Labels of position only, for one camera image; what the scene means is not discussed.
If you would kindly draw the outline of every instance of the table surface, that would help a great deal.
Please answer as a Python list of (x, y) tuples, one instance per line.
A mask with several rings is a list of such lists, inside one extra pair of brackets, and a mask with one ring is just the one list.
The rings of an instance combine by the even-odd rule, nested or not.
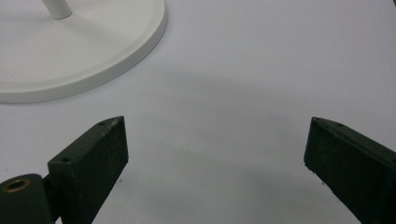
[(46, 175), (94, 123), (123, 115), (130, 162), (94, 223), (359, 223), (304, 148), (315, 116), (396, 149), (394, 3), (166, 5), (163, 39), (122, 76), (0, 104), (0, 180)]

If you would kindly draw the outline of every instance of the white tabletop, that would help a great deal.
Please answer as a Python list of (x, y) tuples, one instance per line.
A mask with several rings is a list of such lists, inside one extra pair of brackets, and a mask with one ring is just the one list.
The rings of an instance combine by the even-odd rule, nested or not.
[(94, 123), (123, 115), (130, 162), (96, 224), (359, 223), (304, 148), (315, 116), (396, 149), (393, 1), (166, 5), (163, 39), (122, 76), (0, 104), (0, 181), (46, 175)]

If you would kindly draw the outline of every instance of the white pole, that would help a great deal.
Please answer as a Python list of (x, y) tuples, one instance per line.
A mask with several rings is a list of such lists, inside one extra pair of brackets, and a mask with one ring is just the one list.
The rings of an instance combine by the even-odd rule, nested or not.
[(55, 20), (61, 20), (69, 17), (72, 14), (72, 10), (67, 5), (66, 0), (43, 0), (49, 10), (49, 14)]

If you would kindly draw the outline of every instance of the white disc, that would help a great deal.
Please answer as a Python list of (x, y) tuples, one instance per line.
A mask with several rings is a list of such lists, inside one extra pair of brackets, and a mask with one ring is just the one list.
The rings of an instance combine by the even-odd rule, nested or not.
[(0, 102), (54, 100), (95, 88), (139, 63), (160, 41), (163, 0), (67, 0), (55, 20), (41, 1), (0, 7)]

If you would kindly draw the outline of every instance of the dark object in corner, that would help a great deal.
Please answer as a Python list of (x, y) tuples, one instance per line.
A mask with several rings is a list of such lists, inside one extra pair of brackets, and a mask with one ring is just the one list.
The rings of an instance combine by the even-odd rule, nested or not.
[(49, 161), (49, 174), (0, 184), (1, 224), (91, 224), (128, 162), (123, 117), (95, 124)]
[(361, 223), (396, 223), (396, 153), (347, 126), (312, 118), (305, 165)]

